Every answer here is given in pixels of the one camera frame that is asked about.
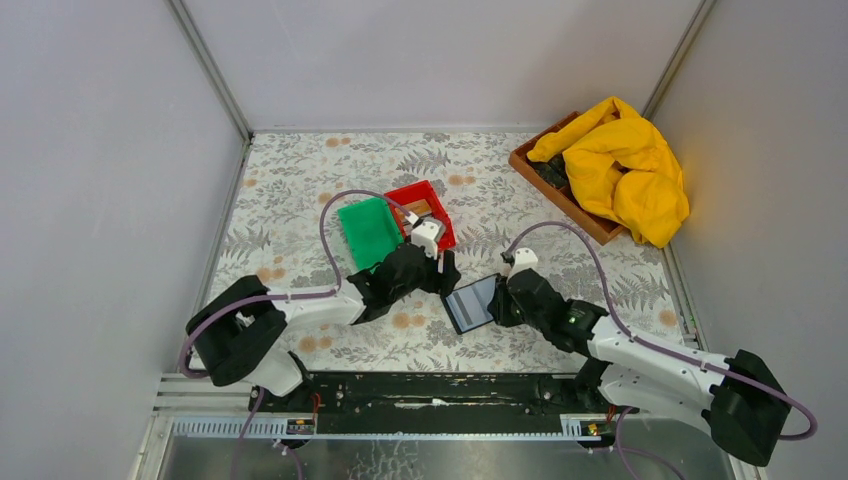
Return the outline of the red plastic bin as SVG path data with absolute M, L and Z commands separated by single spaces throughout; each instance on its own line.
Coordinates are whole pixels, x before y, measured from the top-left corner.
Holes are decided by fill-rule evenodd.
M 457 245 L 452 221 L 429 181 L 400 187 L 387 192 L 386 196 L 420 219 L 437 220 L 444 226 L 445 231 L 437 242 L 439 251 L 452 250 Z

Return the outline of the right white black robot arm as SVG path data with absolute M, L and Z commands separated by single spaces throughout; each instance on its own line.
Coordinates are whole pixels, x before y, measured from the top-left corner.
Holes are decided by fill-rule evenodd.
M 726 357 L 625 331 L 604 308 L 564 299 L 532 269 L 496 275 L 487 309 L 496 324 L 529 326 L 585 358 L 573 386 L 583 410 L 634 407 L 690 425 L 748 464 L 770 462 L 790 405 L 758 355 L 740 349 Z

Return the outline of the green plastic bin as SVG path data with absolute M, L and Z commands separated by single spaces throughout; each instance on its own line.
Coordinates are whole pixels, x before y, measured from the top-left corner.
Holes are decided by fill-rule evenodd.
M 372 269 L 403 242 L 389 205 L 381 198 L 342 207 L 338 215 L 358 271 Z

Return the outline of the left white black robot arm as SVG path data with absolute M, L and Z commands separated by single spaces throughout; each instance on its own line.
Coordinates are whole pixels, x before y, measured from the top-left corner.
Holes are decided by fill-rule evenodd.
M 242 277 L 188 321 L 182 355 L 195 352 L 202 366 L 193 369 L 184 360 L 182 371 L 189 378 L 208 377 L 217 387 L 247 381 L 270 393 L 285 410 L 299 410 L 309 401 L 311 387 L 300 359 L 277 348 L 283 333 L 371 322 L 415 290 L 447 296 L 460 278 L 452 251 L 430 258 L 411 243 L 346 277 L 336 289 L 272 295 L 258 276 Z

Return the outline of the black leather card holder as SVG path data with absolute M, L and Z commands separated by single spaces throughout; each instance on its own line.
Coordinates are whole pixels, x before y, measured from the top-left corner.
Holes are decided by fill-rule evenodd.
M 494 321 L 489 305 L 495 296 L 498 277 L 498 274 L 487 276 L 441 298 L 457 334 L 464 335 Z

